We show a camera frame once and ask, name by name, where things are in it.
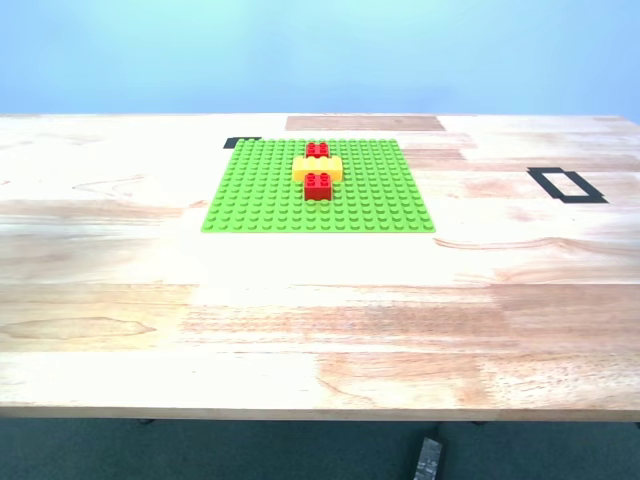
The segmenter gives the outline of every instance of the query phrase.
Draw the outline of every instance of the gray carpet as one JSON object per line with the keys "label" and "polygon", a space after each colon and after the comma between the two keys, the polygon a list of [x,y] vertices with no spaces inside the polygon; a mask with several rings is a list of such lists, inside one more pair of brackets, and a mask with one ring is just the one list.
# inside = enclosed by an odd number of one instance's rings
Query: gray carpet
{"label": "gray carpet", "polygon": [[[0,479],[409,480],[435,423],[0,419]],[[443,480],[640,480],[633,424],[445,423]]]}

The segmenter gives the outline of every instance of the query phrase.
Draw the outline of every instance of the table top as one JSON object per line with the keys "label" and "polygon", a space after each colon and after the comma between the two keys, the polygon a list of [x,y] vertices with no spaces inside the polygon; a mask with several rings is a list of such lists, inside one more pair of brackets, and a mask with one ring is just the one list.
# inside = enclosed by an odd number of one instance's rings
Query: table top
{"label": "table top", "polygon": [[[437,231],[203,234],[244,136],[396,139]],[[639,207],[619,117],[2,116],[0,415],[640,421]]]}

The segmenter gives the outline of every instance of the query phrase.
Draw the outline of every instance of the black object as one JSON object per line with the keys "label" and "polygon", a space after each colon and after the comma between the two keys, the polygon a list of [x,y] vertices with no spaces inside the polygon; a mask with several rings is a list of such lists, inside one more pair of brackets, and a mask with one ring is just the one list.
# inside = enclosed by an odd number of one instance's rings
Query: black object
{"label": "black object", "polygon": [[[604,199],[604,195],[600,193],[593,185],[582,178],[577,172],[565,172],[558,167],[549,168],[528,168],[528,174],[538,182],[545,192],[551,198],[557,198],[563,203],[609,203]],[[564,173],[573,183],[579,186],[586,195],[565,195],[551,181],[544,176],[545,173]]]}
{"label": "black object", "polygon": [[261,138],[262,137],[229,137],[222,148],[236,148],[238,140],[260,140]]}
{"label": "black object", "polygon": [[442,444],[433,438],[426,437],[422,442],[418,465],[413,480],[436,480],[442,476],[440,457]]}

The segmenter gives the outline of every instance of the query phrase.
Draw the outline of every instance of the light blue wall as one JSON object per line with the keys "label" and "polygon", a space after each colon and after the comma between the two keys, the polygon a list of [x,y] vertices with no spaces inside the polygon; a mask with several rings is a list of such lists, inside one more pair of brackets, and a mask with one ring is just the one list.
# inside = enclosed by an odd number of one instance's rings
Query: light blue wall
{"label": "light blue wall", "polygon": [[4,112],[640,122],[639,91],[640,0],[0,0]]}

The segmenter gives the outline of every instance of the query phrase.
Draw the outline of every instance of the black tape rectangle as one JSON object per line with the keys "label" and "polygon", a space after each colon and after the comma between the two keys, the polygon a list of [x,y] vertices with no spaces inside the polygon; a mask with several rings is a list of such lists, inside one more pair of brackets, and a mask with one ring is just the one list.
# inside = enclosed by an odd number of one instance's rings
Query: black tape rectangle
{"label": "black tape rectangle", "polygon": [[262,137],[229,137],[222,148],[236,148],[238,140],[260,140]]}
{"label": "black tape rectangle", "polygon": [[[609,203],[605,200],[604,195],[593,185],[587,182],[577,172],[565,172],[562,168],[528,168],[528,174],[540,185],[551,198],[557,198],[563,203]],[[573,183],[580,187],[586,195],[565,195],[551,180],[544,175],[546,173],[564,173]]]}

